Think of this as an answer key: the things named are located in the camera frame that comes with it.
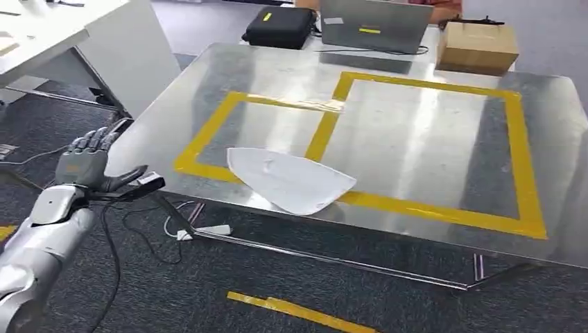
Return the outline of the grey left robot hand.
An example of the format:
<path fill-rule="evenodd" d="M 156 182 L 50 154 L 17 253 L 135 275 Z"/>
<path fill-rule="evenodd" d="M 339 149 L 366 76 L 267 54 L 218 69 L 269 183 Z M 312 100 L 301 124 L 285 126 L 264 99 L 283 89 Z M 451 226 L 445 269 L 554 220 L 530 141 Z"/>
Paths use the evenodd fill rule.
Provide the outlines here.
<path fill-rule="evenodd" d="M 60 156 L 55 170 L 55 183 L 112 193 L 143 176 L 148 169 L 146 165 L 136 166 L 119 176 L 105 174 L 108 152 L 119 135 L 120 132 L 113 128 L 102 127 L 73 140 Z"/>

